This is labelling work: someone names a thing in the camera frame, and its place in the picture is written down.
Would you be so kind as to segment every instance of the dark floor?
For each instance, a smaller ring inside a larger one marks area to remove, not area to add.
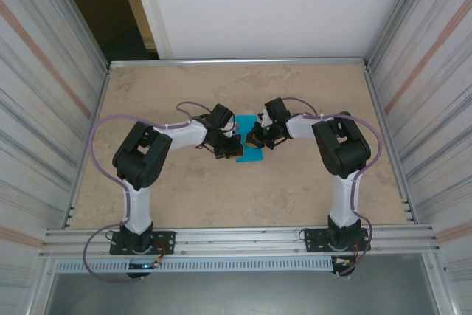
[[[157,273],[110,284],[58,274],[46,314],[438,314],[420,255],[366,257],[350,279],[326,271]]]
[[[130,28],[102,48],[108,62],[113,60],[156,60],[156,53],[148,53],[138,26]]]

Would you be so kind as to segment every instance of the black mounting bracket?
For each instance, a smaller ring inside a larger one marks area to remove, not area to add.
[[[140,235],[124,226],[119,228],[119,232],[112,233],[111,238],[107,236],[111,241],[110,255],[160,255],[162,251],[153,243],[154,240],[164,244],[166,255],[174,253],[176,232],[156,231],[152,224]]]
[[[326,229],[304,229],[303,232],[307,252],[354,252],[356,247],[362,252],[369,240],[360,219],[352,226],[339,228],[328,216]]]

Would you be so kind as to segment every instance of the blue cloth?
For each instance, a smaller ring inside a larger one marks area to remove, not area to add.
[[[236,116],[236,122],[239,125],[237,134],[241,135],[241,143],[243,144],[243,156],[236,159],[236,162],[260,162],[264,159],[263,150],[246,145],[246,135],[254,127],[257,116],[255,114],[243,114]]]

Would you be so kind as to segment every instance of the marble-patterned tabletop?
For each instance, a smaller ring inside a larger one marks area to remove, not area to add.
[[[275,97],[295,96],[319,113],[349,111],[378,128],[359,65],[204,66],[113,69],[101,117],[132,114],[156,123],[185,120],[176,103],[216,103],[236,114],[256,114]],[[307,111],[287,101],[291,112]],[[186,107],[202,114],[198,107]],[[111,158],[134,122],[112,120],[99,128],[94,149],[98,161],[115,174]],[[361,128],[372,149],[374,136]],[[206,150],[186,147],[169,153],[153,185],[151,216],[155,227],[250,227],[324,225],[333,201],[332,176],[316,144],[288,141],[264,150],[262,162],[215,160]],[[384,151],[363,176],[360,211],[375,224],[406,223],[395,177]],[[121,187],[101,176],[88,160],[71,228],[98,228],[119,222]]]

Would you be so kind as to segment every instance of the corrugated metal wall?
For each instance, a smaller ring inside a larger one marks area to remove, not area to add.
[[[472,312],[472,0],[412,0],[369,62],[417,217]]]
[[[106,76],[69,0],[0,0],[0,314],[61,227]]]

